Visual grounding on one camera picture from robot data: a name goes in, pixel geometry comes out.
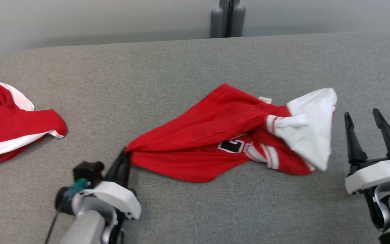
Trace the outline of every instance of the red garment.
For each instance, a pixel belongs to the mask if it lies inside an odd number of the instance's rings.
[[[310,173],[314,168],[267,130],[268,115],[291,116],[286,106],[223,84],[178,118],[136,138],[127,152],[134,165],[189,182],[209,182],[251,159],[290,174]]]
[[[0,162],[17,156],[47,133],[65,136],[64,120],[52,109],[34,111],[34,105],[20,91],[0,82]]]

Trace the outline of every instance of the white plastic robot part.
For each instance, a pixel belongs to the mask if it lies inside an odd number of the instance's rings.
[[[115,182],[101,182],[93,189],[85,189],[77,193],[72,202],[75,213],[79,211],[77,209],[79,205],[77,202],[80,201],[79,198],[88,195],[96,196],[121,212],[124,212],[129,219],[139,219],[141,216],[141,204],[139,204],[135,194]]]
[[[351,194],[385,182],[390,182],[390,160],[378,162],[348,176],[345,188]]]

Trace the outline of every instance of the folded clothing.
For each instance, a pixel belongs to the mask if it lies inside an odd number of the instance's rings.
[[[249,160],[296,175],[326,170],[336,100],[324,88],[275,106],[223,84],[126,152],[134,165],[189,182],[209,182]]]
[[[64,137],[64,120],[52,109],[34,111],[34,105],[23,93],[0,82],[0,162],[17,156],[46,134]]]

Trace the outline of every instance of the black cable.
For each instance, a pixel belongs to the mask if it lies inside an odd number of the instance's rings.
[[[55,225],[55,222],[57,221],[58,214],[61,211],[62,205],[63,204],[60,203],[60,205],[58,206],[58,209],[57,209],[57,212],[55,214],[54,220],[52,221],[51,227],[49,228],[49,232],[48,232],[48,236],[46,237],[45,244],[48,244],[48,242],[49,242],[49,238],[51,237],[52,230],[54,229],[54,225]]]

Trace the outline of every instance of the robotic arm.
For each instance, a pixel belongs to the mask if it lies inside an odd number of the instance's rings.
[[[382,192],[390,192],[390,126],[377,108],[373,110],[373,115],[377,127],[382,131],[387,154],[382,159],[368,160],[354,133],[350,114],[344,114],[350,164],[345,187],[350,194],[360,193],[365,196],[373,224],[382,232],[380,243],[390,244],[390,194],[379,197]]]
[[[102,162],[82,162],[73,169],[75,184],[57,194],[57,212],[76,215],[61,244],[120,244],[124,219],[139,219],[141,205],[127,188],[130,156],[123,150],[105,177],[103,169]]]

